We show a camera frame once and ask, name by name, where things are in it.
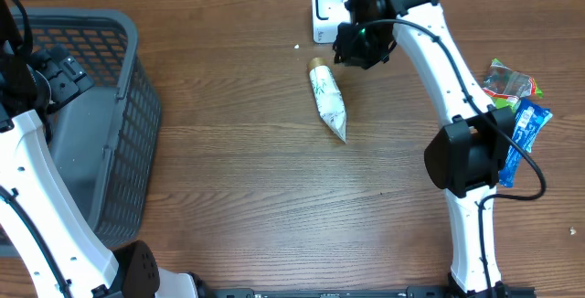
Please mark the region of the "white tube with gold cap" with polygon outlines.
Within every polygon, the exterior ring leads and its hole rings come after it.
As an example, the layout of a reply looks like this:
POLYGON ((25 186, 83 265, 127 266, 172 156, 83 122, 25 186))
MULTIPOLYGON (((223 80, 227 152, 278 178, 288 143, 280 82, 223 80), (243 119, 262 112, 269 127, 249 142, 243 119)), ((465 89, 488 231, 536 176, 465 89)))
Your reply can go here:
POLYGON ((307 64, 316 108, 322 121, 342 141, 346 142, 346 107, 333 72, 323 58, 313 58, 307 64))

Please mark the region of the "green clear snack bag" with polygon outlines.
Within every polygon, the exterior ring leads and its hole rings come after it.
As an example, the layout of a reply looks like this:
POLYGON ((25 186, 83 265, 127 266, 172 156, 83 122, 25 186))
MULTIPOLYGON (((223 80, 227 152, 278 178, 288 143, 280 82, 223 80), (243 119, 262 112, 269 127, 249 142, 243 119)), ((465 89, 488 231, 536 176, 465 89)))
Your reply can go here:
POLYGON ((497 109, 510 107, 514 112, 523 99, 543 97, 533 77, 508 68, 499 59, 492 59, 482 89, 491 97, 497 109))

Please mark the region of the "blue snack packet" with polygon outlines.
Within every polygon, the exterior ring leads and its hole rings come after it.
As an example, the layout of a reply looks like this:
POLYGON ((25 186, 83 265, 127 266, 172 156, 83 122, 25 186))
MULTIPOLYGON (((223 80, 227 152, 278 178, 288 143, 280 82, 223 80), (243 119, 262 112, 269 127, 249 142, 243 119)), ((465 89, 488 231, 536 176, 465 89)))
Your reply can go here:
MULTIPOLYGON (((550 109, 540 107, 531 100, 523 99, 516 109, 516 126, 513 132, 513 141, 522 150, 530 154, 537 135, 552 117, 553 113, 550 109)), ((513 146, 510 146, 505 166, 499 172, 499 184, 501 186, 514 186, 516 170, 521 159, 521 154, 513 146)))

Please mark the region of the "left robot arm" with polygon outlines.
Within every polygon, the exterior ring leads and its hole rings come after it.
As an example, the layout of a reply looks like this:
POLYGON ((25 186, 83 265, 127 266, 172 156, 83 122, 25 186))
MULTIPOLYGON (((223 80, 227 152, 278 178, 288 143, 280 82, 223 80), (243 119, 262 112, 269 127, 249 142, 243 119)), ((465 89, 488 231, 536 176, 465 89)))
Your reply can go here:
POLYGON ((1 227, 40 297, 204 297, 136 237, 161 102, 115 10, 1 0, 1 227))

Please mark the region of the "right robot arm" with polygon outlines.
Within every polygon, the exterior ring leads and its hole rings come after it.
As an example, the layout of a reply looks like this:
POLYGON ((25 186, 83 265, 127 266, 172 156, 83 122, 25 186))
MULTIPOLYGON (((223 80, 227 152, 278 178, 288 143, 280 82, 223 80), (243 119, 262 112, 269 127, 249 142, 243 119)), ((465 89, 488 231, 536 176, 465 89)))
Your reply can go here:
POLYGON ((440 0, 347 0, 335 62, 369 69, 400 47, 437 112, 439 131, 424 151, 431 182, 443 191, 452 231, 450 293, 508 297, 495 257, 494 201, 515 117, 497 109, 454 43, 440 0))

